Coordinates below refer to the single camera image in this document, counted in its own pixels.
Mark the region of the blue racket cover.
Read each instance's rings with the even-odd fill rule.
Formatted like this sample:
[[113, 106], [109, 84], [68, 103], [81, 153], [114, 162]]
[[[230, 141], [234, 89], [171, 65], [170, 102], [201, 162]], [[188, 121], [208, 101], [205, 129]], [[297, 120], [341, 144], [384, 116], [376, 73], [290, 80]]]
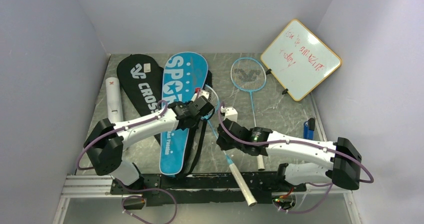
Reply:
[[[195, 89], [204, 86], [208, 70], [207, 60], [201, 54], [191, 51], [174, 54], [164, 67], [161, 98], [169, 104], [190, 101]], [[163, 175], [175, 178], [182, 172], [189, 131], [179, 129], [160, 134], [159, 170]]]

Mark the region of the black racket cover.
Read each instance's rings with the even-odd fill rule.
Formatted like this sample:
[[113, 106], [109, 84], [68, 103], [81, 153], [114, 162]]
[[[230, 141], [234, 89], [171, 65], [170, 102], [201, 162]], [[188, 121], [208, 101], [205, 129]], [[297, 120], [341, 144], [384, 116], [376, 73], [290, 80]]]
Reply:
[[141, 117], [159, 110], [164, 68], [153, 57], [131, 54], [117, 65], [116, 74], [120, 86]]

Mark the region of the blue white badminton racket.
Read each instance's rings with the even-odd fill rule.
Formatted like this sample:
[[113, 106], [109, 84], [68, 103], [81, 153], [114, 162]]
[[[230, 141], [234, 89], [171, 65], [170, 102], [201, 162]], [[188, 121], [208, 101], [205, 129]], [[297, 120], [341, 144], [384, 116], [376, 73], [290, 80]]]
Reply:
[[259, 61], [251, 57], [240, 57], [231, 66], [230, 78], [236, 88], [248, 92], [253, 115], [253, 123], [257, 126], [253, 93], [260, 91], [266, 84], [266, 71]]

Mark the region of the white shuttlecock tube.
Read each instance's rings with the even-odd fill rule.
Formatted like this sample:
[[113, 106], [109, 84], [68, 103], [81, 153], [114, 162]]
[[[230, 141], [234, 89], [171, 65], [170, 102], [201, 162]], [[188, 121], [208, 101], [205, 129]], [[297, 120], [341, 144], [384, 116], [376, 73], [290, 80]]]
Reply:
[[124, 120], [119, 79], [109, 77], [105, 80], [107, 117], [111, 123]]

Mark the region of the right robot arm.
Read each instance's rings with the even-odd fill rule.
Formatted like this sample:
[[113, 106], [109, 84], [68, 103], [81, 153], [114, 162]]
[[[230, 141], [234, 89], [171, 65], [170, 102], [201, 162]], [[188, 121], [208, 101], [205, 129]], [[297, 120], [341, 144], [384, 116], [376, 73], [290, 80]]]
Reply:
[[314, 141], [289, 136], [265, 127], [246, 128], [236, 122], [233, 107], [220, 107], [218, 139], [223, 151], [237, 149], [250, 156], [282, 156], [303, 161], [303, 164], [282, 164], [282, 173], [275, 177], [275, 186], [288, 191], [306, 183], [332, 183], [355, 191], [360, 187], [362, 156], [351, 141], [339, 137], [333, 141]]

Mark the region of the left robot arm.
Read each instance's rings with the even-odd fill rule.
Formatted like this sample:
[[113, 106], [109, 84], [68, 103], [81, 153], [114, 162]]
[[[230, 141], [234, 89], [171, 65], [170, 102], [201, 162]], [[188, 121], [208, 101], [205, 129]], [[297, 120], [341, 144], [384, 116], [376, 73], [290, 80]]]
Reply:
[[203, 95], [186, 102], [160, 100], [158, 106], [158, 111], [129, 121], [100, 120], [83, 146], [95, 173], [119, 180], [130, 194], [142, 190], [144, 178], [135, 164], [123, 159], [124, 149], [161, 133], [190, 129], [215, 110]]

